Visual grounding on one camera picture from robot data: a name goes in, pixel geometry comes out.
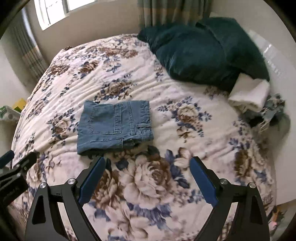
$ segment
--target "folded jeans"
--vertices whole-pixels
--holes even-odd
[[[115,105],[85,101],[78,127],[78,154],[131,149],[135,144],[150,140],[153,140],[153,132],[149,101]]]

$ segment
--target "curtain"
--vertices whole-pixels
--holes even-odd
[[[195,25],[209,17],[212,0],[138,0],[140,26],[149,27],[165,23]]]
[[[44,60],[33,36],[26,9],[23,8],[9,25],[14,44],[22,56],[35,82],[39,81],[48,64]]]

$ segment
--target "white towel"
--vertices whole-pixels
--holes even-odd
[[[260,112],[269,91],[270,84],[267,80],[252,79],[250,76],[240,73],[228,101],[230,105],[238,107],[242,112],[247,110]]]

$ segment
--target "floral comforter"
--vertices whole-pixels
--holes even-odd
[[[84,101],[141,99],[150,101],[154,141],[107,153],[104,175],[83,207],[102,240],[193,240],[212,207],[189,171],[192,156],[231,183],[254,182],[265,208],[271,205],[270,167],[227,94],[172,80],[146,43],[135,35],[119,35],[61,50],[28,98],[12,144],[13,164],[29,152],[38,153],[27,173],[28,191],[10,207],[22,236],[40,183],[65,183],[92,161],[76,152]],[[69,238],[75,240],[60,209]],[[234,212],[235,206],[220,240]]]

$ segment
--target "jeans back pocket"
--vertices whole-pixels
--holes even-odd
[[[90,128],[90,134],[120,134],[121,103],[94,106],[88,120],[88,126]]]

